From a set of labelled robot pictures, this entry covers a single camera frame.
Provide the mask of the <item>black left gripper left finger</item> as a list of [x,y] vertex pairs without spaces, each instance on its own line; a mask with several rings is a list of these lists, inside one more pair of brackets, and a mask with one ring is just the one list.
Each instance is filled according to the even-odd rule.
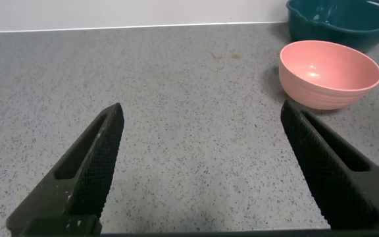
[[103,109],[6,220],[13,236],[98,236],[124,128]]

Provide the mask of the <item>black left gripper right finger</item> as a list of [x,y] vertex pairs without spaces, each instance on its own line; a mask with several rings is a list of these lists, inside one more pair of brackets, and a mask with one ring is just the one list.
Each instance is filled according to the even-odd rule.
[[379,229],[379,166],[296,102],[280,120],[307,185],[333,229]]

